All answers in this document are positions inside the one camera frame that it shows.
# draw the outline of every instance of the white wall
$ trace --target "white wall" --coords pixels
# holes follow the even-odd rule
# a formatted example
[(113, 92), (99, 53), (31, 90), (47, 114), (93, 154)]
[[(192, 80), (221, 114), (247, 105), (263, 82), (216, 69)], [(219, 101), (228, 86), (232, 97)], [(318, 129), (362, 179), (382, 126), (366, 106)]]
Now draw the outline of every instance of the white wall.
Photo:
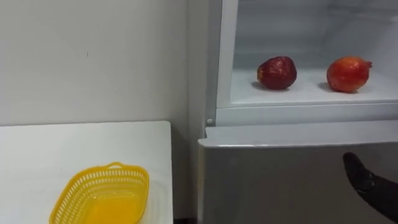
[(186, 21), (185, 0), (0, 1), (0, 124), (169, 120), (189, 215)]

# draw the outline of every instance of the dark red pomegranate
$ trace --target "dark red pomegranate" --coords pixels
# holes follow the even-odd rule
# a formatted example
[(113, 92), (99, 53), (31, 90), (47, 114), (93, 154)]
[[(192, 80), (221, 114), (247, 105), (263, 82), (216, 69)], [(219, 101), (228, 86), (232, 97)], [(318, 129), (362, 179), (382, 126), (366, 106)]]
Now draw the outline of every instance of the dark red pomegranate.
[(257, 69), (257, 80), (270, 90), (284, 90), (297, 78), (297, 70), (290, 57), (274, 57)]

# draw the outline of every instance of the basket rim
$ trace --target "basket rim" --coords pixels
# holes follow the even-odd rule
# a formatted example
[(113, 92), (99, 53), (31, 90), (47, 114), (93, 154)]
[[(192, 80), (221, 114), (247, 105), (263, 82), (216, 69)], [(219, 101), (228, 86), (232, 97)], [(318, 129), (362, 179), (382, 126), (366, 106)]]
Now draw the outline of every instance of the basket rim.
[(89, 167), (87, 169), (84, 169), (80, 172), (78, 172), (77, 174), (75, 174), (69, 181), (68, 184), (64, 187), (64, 189), (62, 190), (62, 193), (60, 194), (59, 198), (57, 199), (57, 202), (55, 203), (55, 206), (53, 208), (53, 210), (51, 211), (51, 215), (49, 218), (49, 223), (53, 224), (53, 221), (55, 219), (55, 215), (57, 214), (57, 211), (59, 210), (59, 208), (61, 207), (61, 203), (63, 202), (63, 199), (67, 196), (67, 193), (69, 192), (69, 190), (71, 189), (72, 185), (75, 184), (77, 182), (78, 179), (80, 179), (82, 176), (84, 176), (85, 174), (89, 174), (92, 173), (94, 170), (95, 171), (100, 171), (100, 170), (110, 170), (110, 169), (134, 169), (134, 170), (139, 170), (140, 172), (142, 172), (142, 174), (144, 175), (144, 177), (147, 179), (147, 186), (146, 190), (145, 190), (145, 200), (144, 200), (144, 209), (142, 211), (142, 213), (139, 216), (139, 219), (137, 220), (137, 223), (142, 219), (142, 217), (145, 214), (145, 210), (146, 210), (146, 206), (147, 206), (147, 201), (148, 201), (148, 192), (149, 192), (149, 173), (147, 170), (145, 170), (145, 168), (141, 167), (141, 166), (137, 166), (137, 165), (125, 165), (122, 164), (121, 162), (111, 162), (108, 165), (105, 166), (94, 166), (94, 167)]

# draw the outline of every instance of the plastic basket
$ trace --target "plastic basket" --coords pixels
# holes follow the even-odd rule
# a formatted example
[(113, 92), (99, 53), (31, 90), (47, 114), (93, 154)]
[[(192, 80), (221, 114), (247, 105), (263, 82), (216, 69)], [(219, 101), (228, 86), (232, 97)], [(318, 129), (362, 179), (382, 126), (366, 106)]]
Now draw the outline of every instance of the plastic basket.
[(135, 224), (142, 218), (149, 175), (139, 166), (113, 162), (75, 175), (63, 190), (50, 224)]

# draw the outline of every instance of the wall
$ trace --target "wall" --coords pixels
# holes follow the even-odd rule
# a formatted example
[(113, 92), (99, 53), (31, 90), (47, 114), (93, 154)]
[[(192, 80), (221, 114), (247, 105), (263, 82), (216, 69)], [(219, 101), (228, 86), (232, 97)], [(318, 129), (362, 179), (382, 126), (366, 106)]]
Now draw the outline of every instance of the wall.
[(188, 0), (188, 127), (193, 216), (197, 215), (198, 139), (205, 135), (209, 1)]
[(0, 2), (0, 124), (172, 122), (189, 216), (185, 0)]

